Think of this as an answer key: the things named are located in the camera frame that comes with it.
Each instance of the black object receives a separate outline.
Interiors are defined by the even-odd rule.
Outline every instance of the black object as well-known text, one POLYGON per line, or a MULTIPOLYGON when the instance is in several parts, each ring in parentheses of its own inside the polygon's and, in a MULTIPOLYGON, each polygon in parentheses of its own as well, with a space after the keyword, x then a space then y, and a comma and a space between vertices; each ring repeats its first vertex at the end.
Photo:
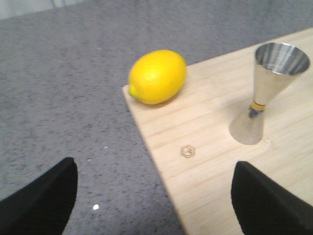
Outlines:
POLYGON ((313 207, 248 162, 237 162, 231 199, 245 235, 313 235, 313 207))
POLYGON ((61 235, 76 200, 77 166, 64 158, 0 202, 0 235, 61 235))

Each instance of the yellow lemon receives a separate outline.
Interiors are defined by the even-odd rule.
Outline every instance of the yellow lemon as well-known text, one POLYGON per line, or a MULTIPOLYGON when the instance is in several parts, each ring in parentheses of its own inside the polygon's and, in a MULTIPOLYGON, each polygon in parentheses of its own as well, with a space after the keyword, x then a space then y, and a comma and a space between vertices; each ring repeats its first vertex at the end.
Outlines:
POLYGON ((174 96, 186 79, 184 58, 171 50, 152 51, 139 58, 129 73, 129 94, 146 104, 174 96))

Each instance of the engraved logo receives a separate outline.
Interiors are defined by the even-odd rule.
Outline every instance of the engraved logo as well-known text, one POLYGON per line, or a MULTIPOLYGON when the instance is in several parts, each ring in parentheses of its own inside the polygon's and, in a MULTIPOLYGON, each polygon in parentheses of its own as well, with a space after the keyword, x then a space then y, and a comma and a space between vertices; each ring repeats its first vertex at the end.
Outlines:
POLYGON ((196 154, 195 148, 191 145, 185 145, 180 148, 180 154, 185 158, 191 158, 196 154))

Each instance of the metal jigger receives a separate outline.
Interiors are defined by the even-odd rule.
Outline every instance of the metal jigger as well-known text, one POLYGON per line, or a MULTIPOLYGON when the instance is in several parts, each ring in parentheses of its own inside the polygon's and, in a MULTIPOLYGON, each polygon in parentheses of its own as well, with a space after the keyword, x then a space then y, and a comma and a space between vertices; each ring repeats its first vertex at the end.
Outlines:
POLYGON ((255 51, 254 95, 251 106, 229 125, 232 137, 255 144, 263 136, 266 105, 310 66, 306 53, 286 43, 268 43, 255 51))

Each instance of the bamboo board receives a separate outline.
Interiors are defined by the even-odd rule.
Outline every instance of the bamboo board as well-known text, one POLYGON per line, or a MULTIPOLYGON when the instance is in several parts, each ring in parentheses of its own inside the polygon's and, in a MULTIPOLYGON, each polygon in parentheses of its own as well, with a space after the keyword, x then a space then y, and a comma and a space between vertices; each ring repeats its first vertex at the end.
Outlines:
POLYGON ((123 88, 189 235, 243 234, 230 199, 238 160, 313 205, 313 29, 271 42, 299 47, 311 66, 267 106, 264 136, 256 145, 236 142, 228 125, 252 101, 258 45, 188 66, 182 90, 162 104, 141 104, 123 88))

